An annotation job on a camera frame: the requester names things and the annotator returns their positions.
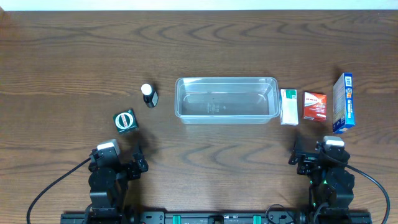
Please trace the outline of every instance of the red box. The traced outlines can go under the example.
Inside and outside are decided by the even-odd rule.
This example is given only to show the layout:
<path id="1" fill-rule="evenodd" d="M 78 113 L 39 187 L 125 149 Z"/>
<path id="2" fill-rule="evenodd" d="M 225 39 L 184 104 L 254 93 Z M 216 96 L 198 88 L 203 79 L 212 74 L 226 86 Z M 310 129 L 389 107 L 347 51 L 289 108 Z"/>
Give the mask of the red box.
<path id="1" fill-rule="evenodd" d="M 304 92 L 303 118 L 326 121 L 326 95 Z"/>

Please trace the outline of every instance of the bottle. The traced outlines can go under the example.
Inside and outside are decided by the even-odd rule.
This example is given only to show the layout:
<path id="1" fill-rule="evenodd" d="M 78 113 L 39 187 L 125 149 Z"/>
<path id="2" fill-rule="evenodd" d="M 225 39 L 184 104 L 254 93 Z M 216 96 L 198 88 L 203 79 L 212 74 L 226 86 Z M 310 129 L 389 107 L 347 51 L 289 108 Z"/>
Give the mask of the bottle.
<path id="1" fill-rule="evenodd" d="M 150 84 L 143 84 L 141 86 L 141 92 L 144 94 L 144 102 L 149 108 L 154 108 L 157 104 L 159 97 L 156 91 Z"/>

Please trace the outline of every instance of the white wall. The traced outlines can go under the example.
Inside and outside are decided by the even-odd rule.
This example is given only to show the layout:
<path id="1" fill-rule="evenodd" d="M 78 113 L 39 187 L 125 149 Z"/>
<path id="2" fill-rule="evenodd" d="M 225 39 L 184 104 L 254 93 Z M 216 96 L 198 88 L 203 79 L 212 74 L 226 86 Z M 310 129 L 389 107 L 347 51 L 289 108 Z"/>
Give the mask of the white wall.
<path id="1" fill-rule="evenodd" d="M 398 9 L 398 0 L 0 0 L 5 11 Z"/>

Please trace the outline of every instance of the clear plastic bin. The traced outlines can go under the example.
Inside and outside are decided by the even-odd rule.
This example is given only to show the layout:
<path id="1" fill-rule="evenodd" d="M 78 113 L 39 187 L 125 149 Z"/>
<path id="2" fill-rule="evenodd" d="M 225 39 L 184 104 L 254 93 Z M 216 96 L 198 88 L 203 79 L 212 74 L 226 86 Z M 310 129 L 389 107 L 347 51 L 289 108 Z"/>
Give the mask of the clear plastic bin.
<path id="1" fill-rule="evenodd" d="M 185 124 L 265 124 L 279 115 L 275 78 L 179 78 L 175 115 Z"/>

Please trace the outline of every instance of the barcode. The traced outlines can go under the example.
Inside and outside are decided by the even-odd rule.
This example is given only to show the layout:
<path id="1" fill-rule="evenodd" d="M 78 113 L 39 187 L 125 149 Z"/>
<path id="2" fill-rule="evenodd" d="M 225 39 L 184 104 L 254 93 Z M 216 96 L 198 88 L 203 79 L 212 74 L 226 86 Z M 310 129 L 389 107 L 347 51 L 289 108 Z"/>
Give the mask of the barcode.
<path id="1" fill-rule="evenodd" d="M 351 77 L 346 77 L 346 86 L 353 86 L 351 82 Z"/>

